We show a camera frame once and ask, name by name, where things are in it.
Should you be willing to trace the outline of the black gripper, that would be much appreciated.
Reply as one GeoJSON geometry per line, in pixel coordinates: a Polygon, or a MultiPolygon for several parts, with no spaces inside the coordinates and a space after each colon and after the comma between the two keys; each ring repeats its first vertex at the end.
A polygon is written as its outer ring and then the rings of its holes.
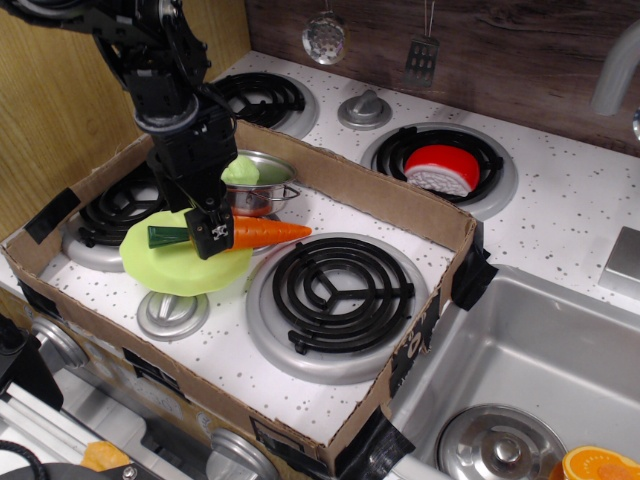
{"type": "Polygon", "coordinates": [[[229,111],[206,97],[194,104],[197,109],[178,125],[150,132],[147,164],[171,211],[198,208],[184,218],[198,257],[209,259],[234,245],[232,212],[221,208],[226,195],[221,175],[237,148],[229,111]]]}

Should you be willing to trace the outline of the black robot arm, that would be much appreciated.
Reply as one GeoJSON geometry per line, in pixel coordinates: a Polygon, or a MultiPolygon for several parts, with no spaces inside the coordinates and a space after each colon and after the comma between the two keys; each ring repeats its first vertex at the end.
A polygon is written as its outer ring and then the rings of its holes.
{"type": "Polygon", "coordinates": [[[153,147],[146,163],[170,209],[183,211],[198,256],[234,244],[234,220],[222,180],[237,155],[237,119],[206,82],[207,46],[179,1],[4,1],[23,22],[93,37],[130,95],[137,126],[153,147]]]}

